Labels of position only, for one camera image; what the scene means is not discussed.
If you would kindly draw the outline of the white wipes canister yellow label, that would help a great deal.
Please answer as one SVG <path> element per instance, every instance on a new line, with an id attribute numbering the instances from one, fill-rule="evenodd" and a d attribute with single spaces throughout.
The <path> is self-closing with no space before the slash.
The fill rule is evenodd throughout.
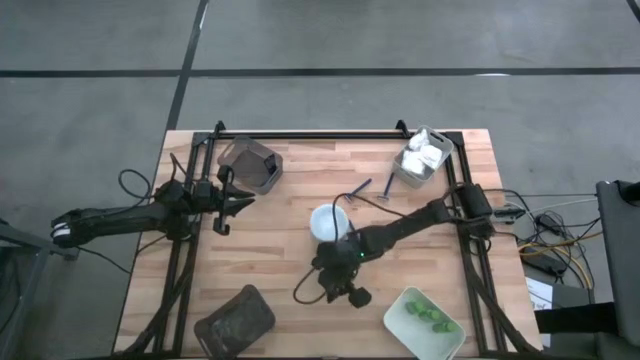
<path id="1" fill-rule="evenodd" d="M 340 206 L 323 204 L 311 214 L 310 232 L 317 243 L 341 240 L 349 232 L 349 218 Z"/>

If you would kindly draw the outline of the black power brick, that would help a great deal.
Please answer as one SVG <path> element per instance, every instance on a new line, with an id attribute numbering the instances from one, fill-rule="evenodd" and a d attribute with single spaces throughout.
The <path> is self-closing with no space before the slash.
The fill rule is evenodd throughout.
<path id="1" fill-rule="evenodd" d="M 527 251 L 521 253 L 520 258 L 525 265 L 554 277 L 563 277 L 567 270 L 567 265 L 562 259 L 557 259 L 545 254 L 534 255 L 532 252 Z"/>

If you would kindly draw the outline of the grey translucent plastic bin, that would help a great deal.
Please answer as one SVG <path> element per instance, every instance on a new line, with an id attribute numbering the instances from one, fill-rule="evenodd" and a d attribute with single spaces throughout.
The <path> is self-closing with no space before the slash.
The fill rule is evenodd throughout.
<path id="1" fill-rule="evenodd" d="M 275 153 L 278 169 L 269 175 L 264 159 Z M 247 136 L 235 137 L 218 157 L 220 166 L 230 166 L 235 178 L 259 195 L 266 195 L 283 174 L 283 157 L 274 150 Z"/>

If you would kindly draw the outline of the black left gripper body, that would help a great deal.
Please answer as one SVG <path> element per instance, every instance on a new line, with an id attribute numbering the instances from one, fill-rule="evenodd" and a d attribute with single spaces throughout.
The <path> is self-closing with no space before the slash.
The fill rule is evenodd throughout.
<path id="1" fill-rule="evenodd" d="M 229 199 L 229 186 L 233 183 L 234 172 L 229 166 L 221 167 L 222 173 L 219 180 L 222 183 L 222 187 L 216 187 L 210 179 L 211 166 L 203 165 L 200 179 L 207 179 L 212 182 L 213 194 L 207 201 L 198 201 L 193 198 L 193 192 L 191 194 L 192 208 L 195 213 L 217 213 L 217 217 L 214 219 L 213 230 L 223 236 L 227 236 L 230 233 L 230 226 L 226 223 L 226 200 Z"/>

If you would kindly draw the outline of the black aluminium table frame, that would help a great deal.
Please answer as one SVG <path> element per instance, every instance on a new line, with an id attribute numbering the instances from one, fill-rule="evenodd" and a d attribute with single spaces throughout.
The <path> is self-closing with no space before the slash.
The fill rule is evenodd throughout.
<path id="1" fill-rule="evenodd" d="M 406 358 L 408 349 L 384 326 L 388 307 L 409 286 L 431 297 L 466 332 L 463 357 L 475 357 L 478 345 L 509 347 L 494 331 L 488 308 L 470 297 L 464 272 L 464 233 L 452 224 L 418 232 L 396 244 L 382 258 L 362 266 L 355 283 L 371 302 L 353 307 L 346 297 L 322 298 L 310 269 L 316 243 L 310 233 L 312 211 L 339 201 L 343 192 L 368 178 L 358 201 L 344 208 L 358 226 L 383 225 L 444 194 L 451 183 L 471 180 L 487 190 L 489 201 L 504 202 L 501 179 L 489 134 L 484 129 L 457 130 L 466 159 L 453 158 L 423 187 L 394 180 L 387 202 L 377 199 L 389 178 L 393 158 L 404 146 L 398 130 L 256 131 L 253 138 L 280 153 L 284 172 L 271 191 L 230 221 L 227 236 L 204 219 L 195 260 L 187 314 L 172 313 L 162 348 L 171 357 L 202 357 L 195 323 L 254 285 L 276 317 L 271 331 L 247 350 L 251 358 Z"/>

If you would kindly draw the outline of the white paper sheet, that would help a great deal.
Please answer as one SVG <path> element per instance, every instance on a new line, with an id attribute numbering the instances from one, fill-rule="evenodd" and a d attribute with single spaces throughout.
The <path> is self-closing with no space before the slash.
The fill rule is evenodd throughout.
<path id="1" fill-rule="evenodd" d="M 526 277 L 528 293 L 535 311 L 553 308 L 553 287 L 541 281 Z"/>

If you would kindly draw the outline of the dark brown plastic bin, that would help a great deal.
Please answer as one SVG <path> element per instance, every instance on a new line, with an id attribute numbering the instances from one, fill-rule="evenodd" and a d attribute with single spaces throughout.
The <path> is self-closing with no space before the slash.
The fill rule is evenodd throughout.
<path id="1" fill-rule="evenodd" d="M 276 318 L 254 285 L 242 290 L 209 316 L 194 334 L 209 360 L 234 360 L 275 325 Z"/>

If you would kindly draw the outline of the beige plastic handled bin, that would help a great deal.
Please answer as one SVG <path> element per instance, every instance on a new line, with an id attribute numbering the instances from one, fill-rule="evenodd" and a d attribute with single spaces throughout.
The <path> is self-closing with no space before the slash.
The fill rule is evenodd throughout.
<path id="1" fill-rule="evenodd" d="M 429 144 L 439 148 L 442 151 L 442 159 L 440 161 L 440 166 L 437 169 L 431 169 L 425 165 L 424 174 L 420 176 L 410 172 L 406 172 L 401 167 L 401 162 L 402 162 L 403 152 L 405 150 L 410 150 L 408 148 L 409 140 L 419 129 L 422 129 L 422 128 L 426 129 L 429 133 Z M 451 152 L 453 151 L 454 144 L 442 133 L 439 133 L 427 126 L 419 127 L 416 130 L 416 132 L 409 137 L 407 143 L 403 146 L 402 150 L 394 157 L 392 171 L 395 173 L 396 177 L 404 181 L 407 185 L 411 186 L 412 188 L 418 189 L 422 187 L 424 184 L 426 184 L 433 177 L 433 175 L 439 170 L 439 168 L 444 164 L 444 162 L 449 158 Z"/>

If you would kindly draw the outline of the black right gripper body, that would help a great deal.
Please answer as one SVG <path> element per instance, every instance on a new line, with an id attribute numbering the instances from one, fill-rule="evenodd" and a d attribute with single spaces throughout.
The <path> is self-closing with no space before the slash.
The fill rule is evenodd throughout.
<path id="1" fill-rule="evenodd" d="M 319 271 L 318 283 L 324 289 L 328 303 L 344 295 L 355 308 L 370 303 L 371 293 L 364 287 L 356 288 L 353 283 L 363 256 L 349 241 L 322 242 L 317 246 L 312 267 Z"/>

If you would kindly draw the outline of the white plastic bin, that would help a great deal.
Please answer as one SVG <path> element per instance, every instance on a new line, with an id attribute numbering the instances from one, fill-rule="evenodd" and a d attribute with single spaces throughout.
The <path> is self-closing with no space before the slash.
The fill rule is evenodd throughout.
<path id="1" fill-rule="evenodd" d="M 441 312 L 442 321 L 452 321 L 458 330 L 453 333 L 434 333 L 432 325 L 438 322 L 424 322 L 405 309 L 408 301 L 425 303 L 428 309 Z M 466 340 L 463 327 L 447 314 L 436 302 L 417 287 L 407 287 L 388 308 L 383 323 L 418 360 L 452 360 Z"/>

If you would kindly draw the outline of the grey metal stand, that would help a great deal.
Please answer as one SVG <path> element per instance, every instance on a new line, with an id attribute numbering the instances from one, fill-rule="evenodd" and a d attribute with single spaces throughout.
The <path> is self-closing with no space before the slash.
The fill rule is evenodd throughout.
<path id="1" fill-rule="evenodd" d="M 79 251 L 18 230 L 0 218 L 0 360 L 11 360 L 48 258 L 75 261 Z"/>

